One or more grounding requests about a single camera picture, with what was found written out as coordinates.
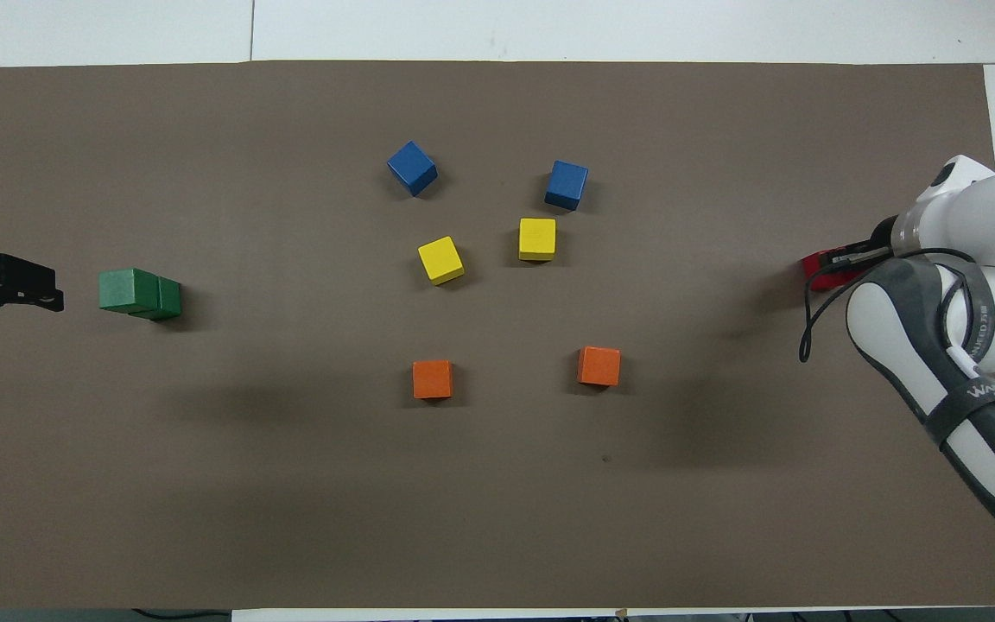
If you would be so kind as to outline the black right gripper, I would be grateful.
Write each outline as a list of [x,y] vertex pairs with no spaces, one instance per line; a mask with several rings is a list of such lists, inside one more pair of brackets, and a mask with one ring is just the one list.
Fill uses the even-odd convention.
[[864,265],[895,255],[892,245],[893,229],[897,216],[881,221],[872,233],[872,244],[842,245],[821,252],[821,265]]

